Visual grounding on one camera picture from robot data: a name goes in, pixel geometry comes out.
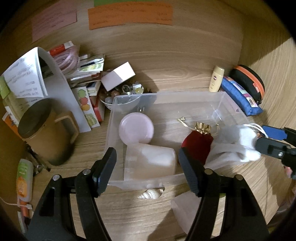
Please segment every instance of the mug lid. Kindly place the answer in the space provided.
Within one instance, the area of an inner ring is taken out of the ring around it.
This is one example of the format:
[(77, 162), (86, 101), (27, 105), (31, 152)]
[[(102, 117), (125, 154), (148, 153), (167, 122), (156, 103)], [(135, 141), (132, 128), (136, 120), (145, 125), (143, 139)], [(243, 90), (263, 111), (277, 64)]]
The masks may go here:
[(45, 123), (52, 109), (50, 99), (42, 99), (34, 103), (22, 116), (17, 131), (26, 139), (34, 135)]

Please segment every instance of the blue pouch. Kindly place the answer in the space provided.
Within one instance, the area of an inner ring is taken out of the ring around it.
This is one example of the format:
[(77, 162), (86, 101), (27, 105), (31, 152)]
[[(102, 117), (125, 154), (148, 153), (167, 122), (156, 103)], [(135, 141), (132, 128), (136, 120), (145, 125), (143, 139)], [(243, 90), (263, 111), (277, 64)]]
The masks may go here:
[(246, 116), (258, 115), (263, 112), (251, 95), (232, 78), (223, 77), (221, 87), (242, 109)]

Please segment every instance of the transparent plastic box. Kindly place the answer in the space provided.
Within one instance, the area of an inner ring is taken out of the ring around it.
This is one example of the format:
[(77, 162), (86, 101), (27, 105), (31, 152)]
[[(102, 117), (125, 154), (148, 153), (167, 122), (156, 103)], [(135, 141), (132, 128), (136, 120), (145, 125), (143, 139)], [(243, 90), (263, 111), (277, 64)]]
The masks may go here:
[(159, 188), (186, 182), (179, 164), (176, 174), (172, 176), (124, 180), (126, 145), (119, 137), (118, 128), (121, 119), (131, 112), (142, 112), (152, 120), (154, 136), (149, 144), (173, 148), (177, 156), (182, 142), (191, 132), (177, 120), (180, 117), (185, 117), (185, 123), (192, 127), (197, 121), (211, 125), (212, 136), (217, 134), (218, 128), (225, 125), (249, 123), (226, 92), (159, 92), (117, 96), (111, 107), (105, 151), (108, 147), (114, 147), (117, 152), (117, 162), (108, 185), (124, 190)]

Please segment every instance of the seashell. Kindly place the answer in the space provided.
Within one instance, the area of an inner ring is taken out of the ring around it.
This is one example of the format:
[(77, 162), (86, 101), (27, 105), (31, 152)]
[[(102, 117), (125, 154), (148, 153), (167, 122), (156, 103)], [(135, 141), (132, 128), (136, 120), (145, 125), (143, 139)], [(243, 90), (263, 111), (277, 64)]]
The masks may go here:
[(148, 189), (147, 191), (143, 192), (138, 198), (140, 199), (157, 199), (163, 193), (164, 188), (159, 189)]

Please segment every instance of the pink sticky note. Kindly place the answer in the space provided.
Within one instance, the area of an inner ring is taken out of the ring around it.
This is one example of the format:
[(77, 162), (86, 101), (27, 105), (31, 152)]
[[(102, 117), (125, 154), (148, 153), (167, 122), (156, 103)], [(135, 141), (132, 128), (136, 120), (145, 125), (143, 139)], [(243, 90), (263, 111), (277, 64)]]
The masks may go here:
[(77, 22), (76, 5), (72, 0), (60, 0), (32, 19), (32, 42), (54, 30)]

